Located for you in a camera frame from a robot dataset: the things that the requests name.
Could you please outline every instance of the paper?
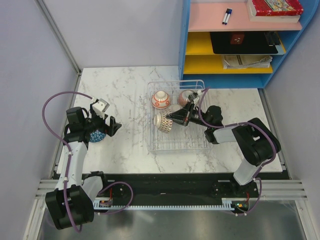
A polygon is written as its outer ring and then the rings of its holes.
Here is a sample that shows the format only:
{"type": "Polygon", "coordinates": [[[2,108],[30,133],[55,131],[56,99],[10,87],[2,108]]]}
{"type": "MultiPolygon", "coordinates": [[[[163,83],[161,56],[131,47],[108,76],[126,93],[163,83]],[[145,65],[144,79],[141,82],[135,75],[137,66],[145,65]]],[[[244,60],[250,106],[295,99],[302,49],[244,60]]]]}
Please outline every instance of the paper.
{"type": "Polygon", "coordinates": [[[223,69],[269,68],[269,55],[222,55],[223,69]]]}

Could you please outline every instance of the bookshelf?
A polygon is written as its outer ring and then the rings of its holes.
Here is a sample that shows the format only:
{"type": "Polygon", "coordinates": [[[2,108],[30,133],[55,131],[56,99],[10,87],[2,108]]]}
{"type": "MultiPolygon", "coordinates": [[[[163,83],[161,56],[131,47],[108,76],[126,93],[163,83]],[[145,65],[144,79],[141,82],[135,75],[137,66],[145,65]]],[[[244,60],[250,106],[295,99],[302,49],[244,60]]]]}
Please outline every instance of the bookshelf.
{"type": "Polygon", "coordinates": [[[179,51],[181,80],[202,79],[211,88],[264,88],[312,19],[319,0],[299,0],[304,13],[298,23],[251,22],[246,2],[190,3],[183,1],[179,51]],[[232,14],[222,25],[227,8],[232,14]],[[277,31],[281,49],[270,68],[223,69],[215,54],[210,32],[277,31]]]}

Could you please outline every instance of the metal floor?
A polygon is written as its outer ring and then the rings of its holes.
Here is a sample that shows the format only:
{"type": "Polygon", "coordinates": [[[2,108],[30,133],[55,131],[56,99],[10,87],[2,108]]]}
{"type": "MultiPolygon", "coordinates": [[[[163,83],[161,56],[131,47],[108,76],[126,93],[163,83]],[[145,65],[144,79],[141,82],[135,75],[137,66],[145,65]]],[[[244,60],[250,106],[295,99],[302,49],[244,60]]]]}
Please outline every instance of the metal floor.
{"type": "Polygon", "coordinates": [[[248,216],[205,210],[127,210],[96,215],[83,225],[57,230],[46,210],[38,240],[305,240],[294,201],[261,201],[248,216]]]}

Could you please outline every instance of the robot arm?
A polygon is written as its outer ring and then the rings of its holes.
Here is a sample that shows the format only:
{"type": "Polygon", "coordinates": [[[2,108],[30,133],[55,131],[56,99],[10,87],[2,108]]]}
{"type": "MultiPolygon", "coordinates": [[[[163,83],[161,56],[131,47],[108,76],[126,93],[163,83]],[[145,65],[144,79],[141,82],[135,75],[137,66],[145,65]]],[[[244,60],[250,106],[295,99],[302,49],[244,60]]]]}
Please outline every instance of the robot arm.
{"type": "MultiPolygon", "coordinates": [[[[189,96],[189,102],[184,108],[168,114],[166,117],[183,126],[187,126],[189,122],[192,122],[207,127],[199,118],[199,109],[197,106],[195,107],[194,99],[197,99],[197,93],[189,96]]],[[[205,113],[201,111],[201,116],[204,121],[210,125],[223,126],[222,112],[218,106],[210,106],[205,113]]],[[[272,140],[277,153],[281,150],[277,138],[259,118],[253,118],[248,122],[258,126],[267,134],[272,140]]],[[[224,128],[207,127],[204,134],[208,142],[212,144],[222,144],[226,142],[238,143],[244,159],[230,180],[234,185],[235,191],[242,188],[242,186],[250,184],[257,171],[262,168],[263,163],[273,156],[273,149],[266,137],[260,131],[249,125],[236,125],[224,128]]]]}
{"type": "Polygon", "coordinates": [[[48,192],[45,196],[45,203],[48,207],[52,220],[57,229],[65,229],[72,226],[64,201],[64,181],[65,173],[68,169],[67,196],[68,205],[72,218],[76,225],[90,223],[94,219],[93,201],[99,191],[104,186],[104,173],[101,171],[92,172],[82,185],[82,170],[85,156],[88,151],[90,134],[99,130],[112,137],[122,126],[116,123],[113,116],[110,117],[110,124],[106,124],[108,115],[105,111],[109,104],[103,99],[94,100],[90,105],[91,117],[85,118],[81,107],[73,107],[66,111],[68,125],[64,131],[64,140],[71,147],[71,160],[69,168],[67,167],[69,157],[68,147],[64,146],[64,159],[61,177],[55,187],[55,190],[48,192]]]}

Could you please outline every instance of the red book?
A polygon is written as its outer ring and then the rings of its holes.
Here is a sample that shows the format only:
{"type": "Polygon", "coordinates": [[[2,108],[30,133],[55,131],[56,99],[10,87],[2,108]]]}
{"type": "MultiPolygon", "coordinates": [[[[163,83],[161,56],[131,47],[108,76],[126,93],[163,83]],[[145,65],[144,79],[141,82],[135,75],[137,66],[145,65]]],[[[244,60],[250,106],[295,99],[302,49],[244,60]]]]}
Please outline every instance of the red book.
{"type": "Polygon", "coordinates": [[[252,1],[255,16],[297,16],[304,12],[298,0],[248,0],[252,1]]]}

